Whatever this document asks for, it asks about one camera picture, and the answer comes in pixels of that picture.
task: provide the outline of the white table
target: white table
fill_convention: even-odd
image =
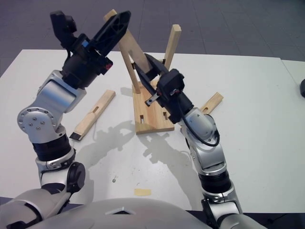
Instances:
[[[150,188],[148,198],[201,210],[200,182],[179,128],[136,136],[131,81],[120,53],[108,57],[114,66],[63,118],[70,135],[106,89],[117,93],[86,137],[71,142],[87,167],[86,185],[71,202],[135,197],[135,188]],[[0,196],[39,187],[36,154],[16,117],[65,58],[65,51],[23,50],[0,79]],[[185,93],[195,106],[215,92],[224,96],[212,115],[244,212],[305,212],[305,99],[282,61],[175,54],[172,67],[184,74]]]

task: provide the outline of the slotted wooden piece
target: slotted wooden piece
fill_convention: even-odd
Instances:
[[[96,102],[93,108],[87,113],[83,120],[75,127],[73,134],[70,138],[75,140],[82,140],[82,138],[88,133],[92,125],[101,116],[106,107],[115,96],[115,91],[106,90],[101,98]]]
[[[223,100],[223,96],[216,92],[207,102],[205,105],[203,105],[200,110],[204,114],[209,114],[212,112],[212,110],[215,109],[215,107],[218,106],[218,104]]]
[[[135,93],[134,88],[132,88],[136,134],[174,130],[174,125],[168,119],[170,114],[165,108],[161,108],[158,102],[152,103],[149,107],[146,106],[145,101],[151,95],[140,82],[138,84],[140,94]],[[151,81],[151,85],[155,87],[157,81]]]

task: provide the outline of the vertical wooden post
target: vertical wooden post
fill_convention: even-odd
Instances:
[[[170,38],[168,39],[168,43],[165,51],[165,57],[164,57],[165,59],[164,65],[167,69],[169,69],[171,66],[173,55],[176,51],[179,42],[180,34],[181,34],[180,25],[177,24],[173,25],[170,33]]]

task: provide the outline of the wooden block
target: wooden block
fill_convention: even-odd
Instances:
[[[214,108],[222,101],[224,97],[219,94],[218,92],[216,92],[210,99],[208,102],[206,102],[206,104],[204,106],[202,106],[200,108],[200,110],[204,113],[204,114],[209,114],[210,112],[212,112],[212,110],[214,110]]]
[[[168,43],[165,51],[165,57],[164,57],[165,59],[164,65],[167,69],[169,69],[171,66],[173,55],[176,51],[179,42],[180,34],[181,34],[180,25],[177,24],[173,25],[170,33],[170,38],[168,39]]]
[[[119,43],[119,48],[121,50],[121,55],[122,55],[123,60],[125,62],[126,68],[128,70],[129,76],[130,76],[130,79],[132,80],[134,91],[137,94],[139,94],[140,93],[140,88],[139,88],[139,85],[138,85],[138,80],[137,80],[137,77],[135,75],[134,69],[132,67],[132,63],[130,61],[129,54],[121,46],[122,45]]]
[[[106,109],[111,100],[114,98],[114,96],[114,91],[107,90],[96,102],[94,107],[87,113],[84,119],[75,127],[73,133],[75,133],[75,135],[79,135],[79,137],[77,139],[71,137],[73,136],[73,134],[70,137],[75,140],[81,140],[88,133],[88,131],[96,122],[96,120],[101,116],[101,114]]]
[[[134,189],[134,194],[139,197],[143,196],[150,196],[152,194],[151,189],[142,189],[142,188],[135,188]]]
[[[115,10],[111,10],[104,16],[104,21],[107,21],[111,16],[116,14],[117,12]],[[124,49],[145,73],[152,69],[151,64],[147,61],[142,49],[129,30],[127,30],[125,35],[121,38],[119,45],[120,49]]]
[[[165,108],[161,108],[157,102],[146,106],[145,101],[151,97],[146,88],[138,82],[140,94],[135,93],[132,89],[135,132],[136,134],[144,134],[151,132],[172,131],[174,125],[168,119],[169,113]],[[157,85],[157,81],[151,81],[153,86]]]

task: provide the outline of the wire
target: wire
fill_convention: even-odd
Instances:
[[[278,219],[284,217],[285,215],[288,215],[288,213],[282,214],[281,216],[275,218],[275,219],[267,219],[267,222],[265,224],[263,224],[263,226],[267,226],[268,224],[273,224],[275,221],[277,221]]]
[[[183,114],[182,112],[182,108],[181,108],[181,105],[179,103],[179,100],[177,99],[177,104],[178,104],[178,108],[179,108],[179,112],[180,112],[180,115],[185,123],[185,125],[187,126],[187,128],[191,131],[191,133],[202,143],[202,144],[205,144],[207,146],[210,146],[210,147],[215,147],[215,146],[218,146],[219,142],[220,142],[220,135],[219,135],[219,132],[218,130],[215,131],[215,137],[217,137],[217,140],[216,140],[216,143],[215,144],[210,144],[210,143],[207,143],[205,142],[202,138],[200,138],[197,133],[190,127],[190,125],[188,124],[188,122],[186,121],[186,118],[185,118],[185,115]]]
[[[66,60],[65,60],[65,63],[66,63],[67,60],[70,59],[70,57],[71,57],[71,52],[67,50],[67,53],[68,53],[68,56],[67,56],[67,58],[66,58]]]

